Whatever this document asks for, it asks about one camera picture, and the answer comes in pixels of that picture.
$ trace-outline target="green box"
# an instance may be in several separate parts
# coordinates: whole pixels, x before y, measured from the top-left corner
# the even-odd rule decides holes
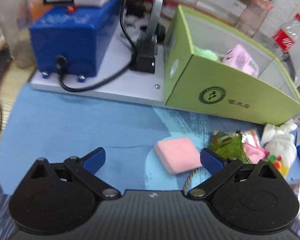
[[[195,46],[226,54],[241,44],[259,77],[201,57]],[[169,107],[254,123],[279,125],[300,112],[300,94],[268,49],[239,30],[179,6],[164,46],[164,100]]]

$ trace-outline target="blue machine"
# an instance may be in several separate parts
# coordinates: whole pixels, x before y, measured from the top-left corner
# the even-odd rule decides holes
[[[67,73],[94,77],[118,25],[122,0],[101,8],[66,7],[48,11],[31,27],[31,43],[38,69],[48,77],[56,72],[56,56],[66,58]]]

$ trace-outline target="pink cloth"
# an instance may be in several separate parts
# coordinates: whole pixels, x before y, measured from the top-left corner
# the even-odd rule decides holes
[[[254,147],[249,143],[243,143],[243,150],[253,164],[257,164],[269,154],[265,149]]]
[[[225,54],[222,63],[239,69],[251,76],[257,77],[259,75],[259,67],[241,44],[229,50]]]
[[[154,146],[162,164],[170,174],[201,167],[200,153],[188,137],[162,140]]]

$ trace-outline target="red button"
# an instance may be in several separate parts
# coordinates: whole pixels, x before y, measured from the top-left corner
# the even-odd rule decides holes
[[[67,7],[67,12],[68,12],[68,13],[74,13],[74,11],[75,11],[75,7],[74,7],[74,6],[69,5],[69,6]]]

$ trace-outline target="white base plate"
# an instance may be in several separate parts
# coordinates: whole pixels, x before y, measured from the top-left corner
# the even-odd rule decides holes
[[[137,22],[136,28],[139,29],[139,26],[144,23],[146,22]],[[90,86],[123,68],[130,61],[131,46],[125,38],[120,36],[121,33],[121,27],[118,25],[96,77],[86,78],[84,83],[80,83],[77,81],[77,76],[66,75],[64,78],[65,85],[71,88]],[[154,74],[128,70],[116,80],[96,90],[75,94],[162,107],[164,106],[164,60],[162,45],[158,45],[158,55],[155,58],[155,62]],[[44,79],[41,73],[36,71],[31,79],[31,86],[37,90],[71,94],[60,87],[56,73],[52,73],[48,79]]]

